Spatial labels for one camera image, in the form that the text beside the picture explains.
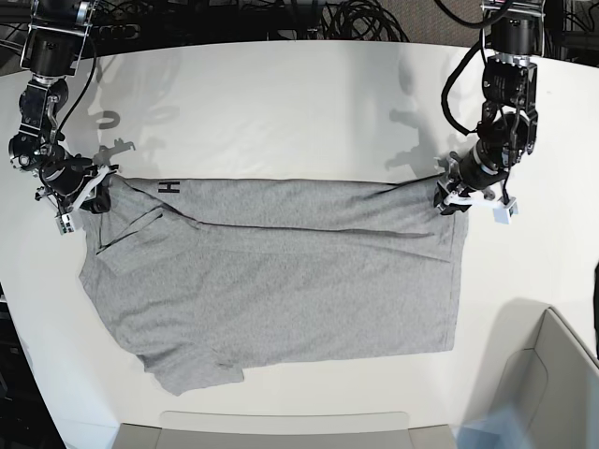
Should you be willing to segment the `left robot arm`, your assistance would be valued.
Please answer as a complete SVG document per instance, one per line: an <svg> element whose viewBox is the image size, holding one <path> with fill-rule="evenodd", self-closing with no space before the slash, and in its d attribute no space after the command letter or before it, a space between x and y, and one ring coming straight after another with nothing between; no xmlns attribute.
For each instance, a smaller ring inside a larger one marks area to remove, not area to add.
<svg viewBox="0 0 599 449"><path fill-rule="evenodd" d="M437 184L433 205L444 215L465 212L472 206L493 211L496 222L507 224L517 212L517 201L507 192L512 169L534 150L538 126L536 110L537 66L543 55L544 2L484 1L483 18L469 22L443 2L439 7L455 23L479 33L476 43L446 80L441 107L447 122L460 134L478 137L464 155L451 152L446 172ZM491 55L484 55L491 50ZM458 77L477 55L483 57L481 80L484 102L473 130L452 115L448 95Z"/></svg>

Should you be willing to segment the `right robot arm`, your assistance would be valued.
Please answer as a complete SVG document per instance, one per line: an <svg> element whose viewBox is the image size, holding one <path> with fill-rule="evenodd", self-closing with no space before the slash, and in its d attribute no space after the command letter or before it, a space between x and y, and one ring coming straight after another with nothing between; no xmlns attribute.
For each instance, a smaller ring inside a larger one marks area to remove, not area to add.
<svg viewBox="0 0 599 449"><path fill-rule="evenodd" d="M69 153L61 143L63 128L80 100L65 115L69 90L66 79L76 74L87 46L96 1L35 1L21 55L21 67L31 79L19 99L21 124L8 143L10 163L38 176L37 198L52 196L59 215L84 209L94 214L110 210L106 178L116 166L98 165L93 159Z"/></svg>

